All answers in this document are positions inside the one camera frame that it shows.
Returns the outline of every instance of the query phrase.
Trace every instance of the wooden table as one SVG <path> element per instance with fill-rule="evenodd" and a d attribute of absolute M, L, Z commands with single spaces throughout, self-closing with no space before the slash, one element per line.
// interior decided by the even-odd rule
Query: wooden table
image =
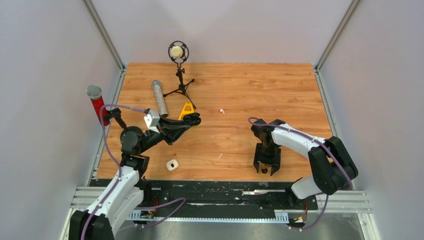
<path fill-rule="evenodd" d="M 248 117 L 266 122 L 280 119 L 311 135 L 329 138 L 330 126 L 310 64 L 184 63 L 184 82 L 195 79 L 188 95 L 197 106 L 201 124 L 189 129 L 172 146 L 164 141 L 143 153 L 150 157 L 147 179 L 295 181 L 311 174 L 309 160 L 282 147 L 281 168 L 273 176 L 253 167 L 256 143 Z M 158 109 L 151 87 L 162 83 L 164 93 L 178 87 L 174 63 L 131 63 L 118 104 Z M 177 119 L 187 98 L 173 93 L 165 98 L 169 118 Z M 146 130 L 144 114 L 122 109 L 128 126 Z M 107 142 L 120 160 L 122 129 L 114 121 Z M 179 168 L 166 169 L 177 159 Z M 97 177 L 112 178 L 116 165 L 103 151 Z"/>

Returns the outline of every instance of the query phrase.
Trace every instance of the red microphone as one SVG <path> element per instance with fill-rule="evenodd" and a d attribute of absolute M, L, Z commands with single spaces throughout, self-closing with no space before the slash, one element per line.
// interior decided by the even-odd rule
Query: red microphone
<path fill-rule="evenodd" d="M 98 120 L 100 121 L 100 115 L 99 115 L 100 108 L 102 108 L 103 105 L 105 105 L 105 102 L 103 101 L 103 97 L 102 97 L 102 89 L 100 88 L 99 85 L 92 84 L 87 87 L 87 90 L 85 92 L 87 93 L 88 97 L 91 99 L 91 103 L 93 104 L 95 114 Z M 106 115 L 108 115 L 108 111 L 106 110 L 106 108 L 103 108 L 102 116 L 104 117 Z M 110 123 L 111 121 L 105 121 L 104 125 L 107 126 Z"/>

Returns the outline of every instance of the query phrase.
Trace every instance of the tripod stand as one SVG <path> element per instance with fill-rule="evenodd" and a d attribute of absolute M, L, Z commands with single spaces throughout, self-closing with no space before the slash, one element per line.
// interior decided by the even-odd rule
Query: tripod stand
<path fill-rule="evenodd" d="M 178 66 L 178 69 L 177 69 L 176 74 L 175 74 L 175 76 L 177 76 L 178 79 L 179 79 L 178 89 L 175 89 L 175 90 L 173 90 L 171 92 L 168 92 L 168 93 L 164 94 L 163 97 L 166 97 L 166 96 L 168 96 L 170 94 L 173 94 L 173 93 L 181 94 L 183 96 L 186 96 L 188 98 L 188 100 L 190 100 L 190 103 L 193 104 L 193 108 L 196 109 L 195 104 L 192 102 L 192 100 L 190 99 L 189 95 L 187 94 L 187 89 L 189 88 L 189 85 L 191 83 L 193 83 L 195 80 L 192 79 L 187 84 L 184 84 L 184 82 L 183 82 L 183 74 L 185 74 L 185 73 L 186 73 L 186 71 L 184 70 L 184 68 L 181 68 L 181 64 L 180 64 Z"/>

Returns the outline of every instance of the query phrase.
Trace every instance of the gray wall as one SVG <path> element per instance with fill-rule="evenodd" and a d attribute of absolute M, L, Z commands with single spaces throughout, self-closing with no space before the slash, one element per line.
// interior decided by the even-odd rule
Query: gray wall
<path fill-rule="evenodd" d="M 383 240 L 424 234 L 423 9 L 423 1 L 362 1 L 322 71 Z"/>
<path fill-rule="evenodd" d="M 93 0 L 122 60 L 316 63 L 351 0 Z"/>
<path fill-rule="evenodd" d="M 118 68 L 80 0 L 0 1 L 0 239 L 59 238 L 101 129 L 85 88 Z"/>

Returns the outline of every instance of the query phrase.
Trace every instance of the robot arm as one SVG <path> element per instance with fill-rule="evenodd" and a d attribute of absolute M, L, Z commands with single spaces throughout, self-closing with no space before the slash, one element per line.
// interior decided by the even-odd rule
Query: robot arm
<path fill-rule="evenodd" d="M 269 125 L 261 126 L 267 124 L 262 119 L 254 123 L 259 125 L 253 125 L 251 130 L 261 140 L 261 143 L 256 145 L 253 161 L 257 172 L 260 164 L 271 167 L 271 175 L 280 169 L 281 146 L 288 147 L 309 159 L 312 175 L 298 179 L 286 189 L 292 194 L 293 202 L 319 193 L 332 195 L 348 184 L 336 164 L 329 162 L 326 151 L 319 143 L 329 149 L 351 180 L 358 176 L 358 169 L 339 138 L 332 136 L 325 139 L 312 136 L 278 119 L 270 124 L 281 126 L 283 129 Z"/>
<path fill-rule="evenodd" d="M 199 125 L 198 113 L 187 114 L 182 120 L 172 120 L 159 116 L 154 110 L 146 110 L 144 120 L 148 130 L 129 126 L 121 119 L 121 111 L 115 108 L 104 118 L 115 118 L 123 128 L 120 135 L 122 144 L 122 173 L 116 173 L 110 184 L 85 211 L 76 211 L 70 219 L 69 240 L 80 240 L 83 227 L 90 214 L 98 208 L 91 218 L 86 240 L 113 240 L 123 222 L 135 207 L 148 203 L 152 196 L 151 183 L 141 177 L 146 172 L 149 157 L 141 153 L 164 140 L 172 145 L 181 135 L 193 126 Z"/>

